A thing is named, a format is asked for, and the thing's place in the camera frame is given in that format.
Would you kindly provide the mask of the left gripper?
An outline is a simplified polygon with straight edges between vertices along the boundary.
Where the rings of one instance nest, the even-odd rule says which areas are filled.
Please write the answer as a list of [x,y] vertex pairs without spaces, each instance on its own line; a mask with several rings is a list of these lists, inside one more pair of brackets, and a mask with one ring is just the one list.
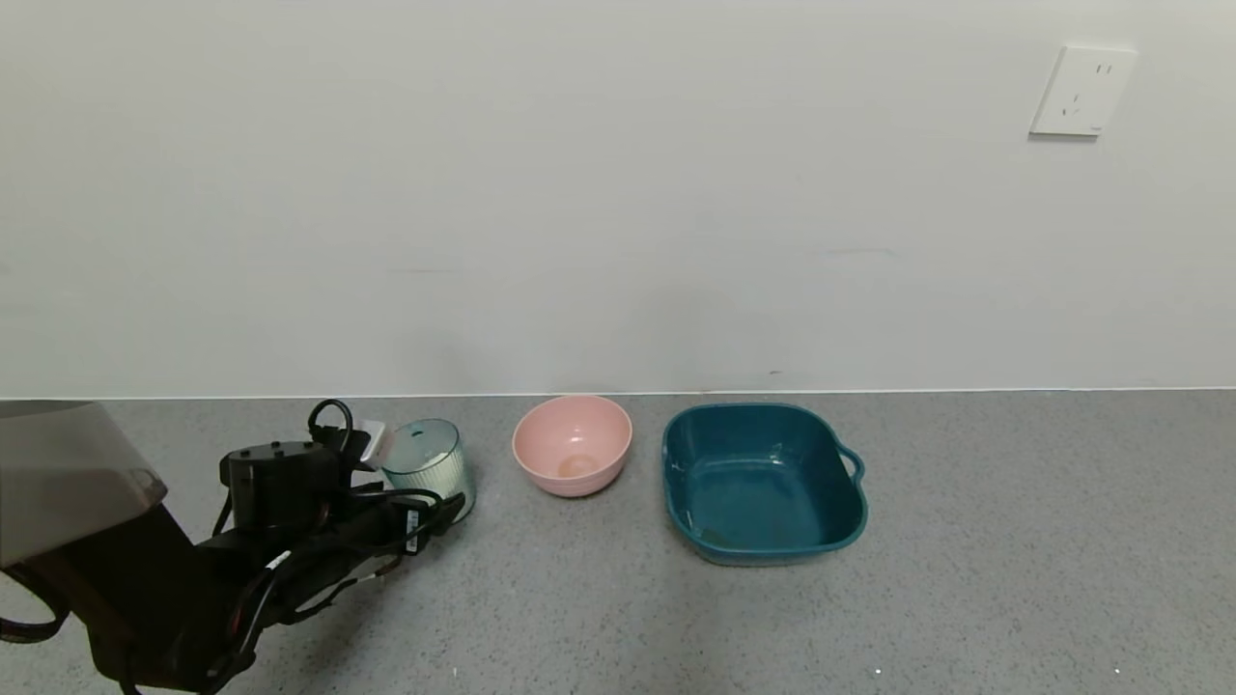
[[414,554],[419,537],[446,534],[466,514],[466,493],[428,500],[382,500],[336,524],[344,547],[363,556]]

